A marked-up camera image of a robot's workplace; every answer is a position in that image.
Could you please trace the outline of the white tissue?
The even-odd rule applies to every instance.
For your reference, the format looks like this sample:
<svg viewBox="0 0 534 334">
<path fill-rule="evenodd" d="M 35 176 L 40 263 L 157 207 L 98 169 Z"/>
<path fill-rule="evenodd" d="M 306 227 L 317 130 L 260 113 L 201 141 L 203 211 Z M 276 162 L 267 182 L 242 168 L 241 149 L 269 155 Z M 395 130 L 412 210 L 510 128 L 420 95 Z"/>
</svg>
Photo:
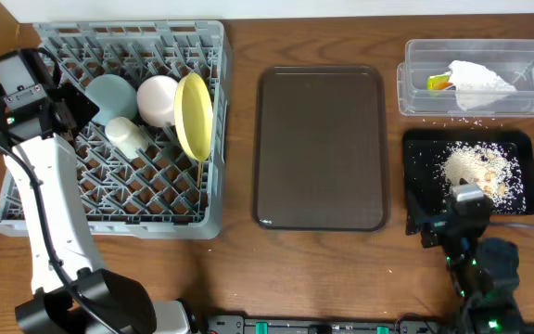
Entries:
<svg viewBox="0 0 534 334">
<path fill-rule="evenodd" d="M 462 110 L 487 106 L 517 91 L 512 84 L 483 65 L 454 60 L 449 69 L 449 82 L 455 87 L 456 103 Z"/>
</svg>

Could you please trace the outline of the light blue bowl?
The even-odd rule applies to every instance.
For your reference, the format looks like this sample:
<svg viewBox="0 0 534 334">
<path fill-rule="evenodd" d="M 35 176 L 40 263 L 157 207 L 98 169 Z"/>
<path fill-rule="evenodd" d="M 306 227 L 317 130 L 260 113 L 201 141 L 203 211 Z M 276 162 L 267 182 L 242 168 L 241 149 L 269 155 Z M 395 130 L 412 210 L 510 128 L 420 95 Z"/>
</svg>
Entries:
<svg viewBox="0 0 534 334">
<path fill-rule="evenodd" d="M 135 89 L 118 75 L 96 77 L 86 86 L 84 93 L 99 108 L 92 119 L 96 124 L 106 126 L 118 117 L 132 120 L 138 112 Z"/>
</svg>

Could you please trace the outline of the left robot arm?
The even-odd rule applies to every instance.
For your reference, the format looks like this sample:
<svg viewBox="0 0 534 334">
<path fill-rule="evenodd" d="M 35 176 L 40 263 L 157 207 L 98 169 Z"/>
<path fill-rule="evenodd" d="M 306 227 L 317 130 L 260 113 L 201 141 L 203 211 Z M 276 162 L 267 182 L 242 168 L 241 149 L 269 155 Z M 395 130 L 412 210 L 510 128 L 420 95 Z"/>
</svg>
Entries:
<svg viewBox="0 0 534 334">
<path fill-rule="evenodd" d="M 44 48 L 0 56 L 0 152 L 19 192 L 32 252 L 32 299 L 17 306 L 24 333 L 198 331 L 177 299 L 152 302 L 137 281 L 109 271 L 91 234 L 77 179 L 75 136 L 97 106 Z"/>
</svg>

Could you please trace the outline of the pink bowl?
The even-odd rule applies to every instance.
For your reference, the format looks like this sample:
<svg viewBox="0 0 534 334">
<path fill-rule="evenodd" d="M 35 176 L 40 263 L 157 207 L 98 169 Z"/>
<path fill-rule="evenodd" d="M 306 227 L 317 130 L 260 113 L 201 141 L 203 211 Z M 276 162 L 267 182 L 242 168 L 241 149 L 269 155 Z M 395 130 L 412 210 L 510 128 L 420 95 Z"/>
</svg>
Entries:
<svg viewBox="0 0 534 334">
<path fill-rule="evenodd" d="M 175 125 L 174 99 L 178 83 L 169 76 L 156 75 L 141 83 L 137 106 L 141 118 L 155 127 Z"/>
</svg>

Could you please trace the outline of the white cup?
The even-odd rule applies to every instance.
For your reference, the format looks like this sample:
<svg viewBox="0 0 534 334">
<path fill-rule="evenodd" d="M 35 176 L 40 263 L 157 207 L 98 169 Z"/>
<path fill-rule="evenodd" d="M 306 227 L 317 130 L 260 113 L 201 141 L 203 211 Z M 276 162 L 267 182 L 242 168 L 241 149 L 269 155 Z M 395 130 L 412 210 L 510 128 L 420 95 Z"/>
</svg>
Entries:
<svg viewBox="0 0 534 334">
<path fill-rule="evenodd" d="M 111 119 L 105 127 L 105 135 L 128 160 L 137 159 L 138 151 L 145 152 L 148 148 L 140 129 L 125 117 Z"/>
</svg>

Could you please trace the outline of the green orange snack wrapper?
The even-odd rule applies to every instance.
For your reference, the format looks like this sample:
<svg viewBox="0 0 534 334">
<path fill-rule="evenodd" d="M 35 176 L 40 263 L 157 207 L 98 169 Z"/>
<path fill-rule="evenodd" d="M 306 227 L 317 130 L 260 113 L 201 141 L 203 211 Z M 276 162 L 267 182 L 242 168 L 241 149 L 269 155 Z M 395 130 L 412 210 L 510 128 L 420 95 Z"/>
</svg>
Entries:
<svg viewBox="0 0 534 334">
<path fill-rule="evenodd" d="M 455 85 L 451 82 L 451 72 L 431 75 L 427 78 L 426 88 L 430 91 L 454 90 Z"/>
</svg>

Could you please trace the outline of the yellow plate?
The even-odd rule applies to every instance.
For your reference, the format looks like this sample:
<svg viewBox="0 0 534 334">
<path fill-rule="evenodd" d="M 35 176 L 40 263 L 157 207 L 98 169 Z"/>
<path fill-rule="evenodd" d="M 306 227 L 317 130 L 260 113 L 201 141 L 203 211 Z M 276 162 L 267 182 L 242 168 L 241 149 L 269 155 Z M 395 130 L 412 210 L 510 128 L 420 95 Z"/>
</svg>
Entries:
<svg viewBox="0 0 534 334">
<path fill-rule="evenodd" d="M 184 153 L 193 160 L 205 161 L 211 151 L 213 106 L 200 75 L 190 72 L 178 83 L 174 119 Z"/>
</svg>

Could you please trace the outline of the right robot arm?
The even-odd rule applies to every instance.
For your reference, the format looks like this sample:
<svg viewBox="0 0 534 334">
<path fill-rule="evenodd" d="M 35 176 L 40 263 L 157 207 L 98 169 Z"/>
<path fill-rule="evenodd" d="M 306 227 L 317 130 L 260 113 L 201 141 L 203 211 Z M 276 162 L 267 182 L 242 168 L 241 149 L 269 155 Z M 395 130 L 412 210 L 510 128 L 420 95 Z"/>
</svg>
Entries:
<svg viewBox="0 0 534 334">
<path fill-rule="evenodd" d="M 483 238 L 493 203 L 473 185 L 457 186 L 429 215 L 406 192 L 406 233 L 425 248 L 441 247 L 453 289 L 463 301 L 439 333 L 521 333 L 524 321 L 514 298 L 519 286 L 518 247 L 502 238 Z"/>
</svg>

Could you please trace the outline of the wooden chopstick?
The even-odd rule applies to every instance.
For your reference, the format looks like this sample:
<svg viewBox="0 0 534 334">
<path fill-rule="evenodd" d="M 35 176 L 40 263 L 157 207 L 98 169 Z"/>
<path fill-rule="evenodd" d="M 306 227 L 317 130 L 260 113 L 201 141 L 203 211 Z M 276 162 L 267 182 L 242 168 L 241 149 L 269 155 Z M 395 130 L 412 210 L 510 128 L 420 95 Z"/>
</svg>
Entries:
<svg viewBox="0 0 534 334">
<path fill-rule="evenodd" d="M 201 189 L 203 176 L 203 161 L 199 161 L 197 164 L 197 188 Z"/>
</svg>

